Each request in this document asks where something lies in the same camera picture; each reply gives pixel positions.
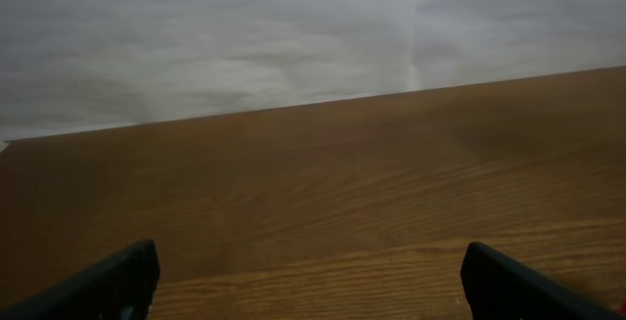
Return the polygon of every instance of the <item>wood grain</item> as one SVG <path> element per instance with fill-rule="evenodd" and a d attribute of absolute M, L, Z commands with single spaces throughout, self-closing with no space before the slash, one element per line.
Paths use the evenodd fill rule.
<path fill-rule="evenodd" d="M 626 299 L 626 68 L 13 143 L 0 303 L 156 239 L 153 319 L 469 319 L 482 241 Z"/>

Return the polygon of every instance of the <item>brown wooden tabletop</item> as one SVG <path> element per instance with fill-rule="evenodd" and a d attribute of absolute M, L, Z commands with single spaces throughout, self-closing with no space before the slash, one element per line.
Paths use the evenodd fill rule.
<path fill-rule="evenodd" d="M 470 319 L 482 241 L 626 299 L 626 68 L 23 140 L 0 303 L 154 238 L 151 319 Z"/>

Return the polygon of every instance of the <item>white wall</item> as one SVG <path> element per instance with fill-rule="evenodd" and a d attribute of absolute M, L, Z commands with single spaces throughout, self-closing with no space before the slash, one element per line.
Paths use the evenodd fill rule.
<path fill-rule="evenodd" d="M 0 140 L 623 65 L 624 12 L 626 0 L 0 0 Z"/>

